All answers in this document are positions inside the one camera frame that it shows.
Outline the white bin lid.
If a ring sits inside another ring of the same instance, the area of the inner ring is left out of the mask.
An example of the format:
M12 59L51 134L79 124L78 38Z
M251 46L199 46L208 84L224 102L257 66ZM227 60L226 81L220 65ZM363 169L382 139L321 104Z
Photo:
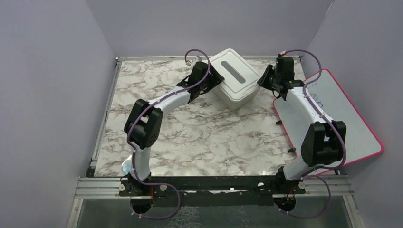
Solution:
M228 48L210 58L210 63L226 82L244 84L259 79L258 72L234 49Z

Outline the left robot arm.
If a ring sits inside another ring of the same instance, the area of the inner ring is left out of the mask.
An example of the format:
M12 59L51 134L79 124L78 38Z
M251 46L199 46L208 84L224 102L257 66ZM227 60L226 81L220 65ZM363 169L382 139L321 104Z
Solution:
M163 117L186 105L224 81L216 69L207 63L197 62L191 73L170 92L150 101L138 99L125 123L126 141L132 147L130 175L135 179L132 190L144 195L149 190L151 146L157 141Z

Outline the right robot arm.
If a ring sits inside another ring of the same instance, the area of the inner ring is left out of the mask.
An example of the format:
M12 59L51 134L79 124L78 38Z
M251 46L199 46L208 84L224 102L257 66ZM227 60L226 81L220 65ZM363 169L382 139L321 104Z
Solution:
M346 160L346 124L335 121L314 102L302 80L296 80L293 58L279 55L275 65L268 65L257 84L272 91L276 101L285 106L276 109L291 143L299 153L290 164L281 167L274 180L280 193L293 188L316 169L332 169L334 162L343 165Z

